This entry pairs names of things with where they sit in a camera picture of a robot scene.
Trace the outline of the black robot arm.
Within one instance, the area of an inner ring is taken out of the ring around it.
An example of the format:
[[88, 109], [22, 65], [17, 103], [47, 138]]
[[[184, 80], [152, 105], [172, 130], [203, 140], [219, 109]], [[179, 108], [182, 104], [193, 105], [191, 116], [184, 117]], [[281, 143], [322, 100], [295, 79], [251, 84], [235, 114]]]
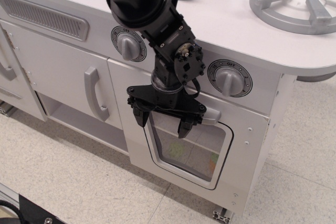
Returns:
[[190, 27], [178, 13], [178, 0], [106, 0], [114, 19], [127, 29], [141, 33], [155, 52], [151, 84], [128, 87], [128, 104], [139, 126], [145, 126], [155, 111], [180, 119], [179, 138], [200, 124], [206, 106], [188, 94], [185, 86], [200, 85], [203, 52]]

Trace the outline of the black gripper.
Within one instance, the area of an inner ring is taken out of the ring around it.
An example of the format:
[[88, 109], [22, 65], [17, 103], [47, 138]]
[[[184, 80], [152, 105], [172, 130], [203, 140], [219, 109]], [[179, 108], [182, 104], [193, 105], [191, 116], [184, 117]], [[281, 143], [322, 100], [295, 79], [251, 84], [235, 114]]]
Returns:
[[196, 100], [201, 90], [200, 84], [195, 78], [192, 83], [197, 90], [194, 94], [187, 93], [185, 86], [175, 93], [157, 90], [153, 84], [128, 87], [128, 104], [133, 109], [137, 124], [145, 127], [151, 111], [163, 113], [181, 119], [178, 137], [185, 138], [193, 126], [201, 123], [206, 112], [206, 106]]

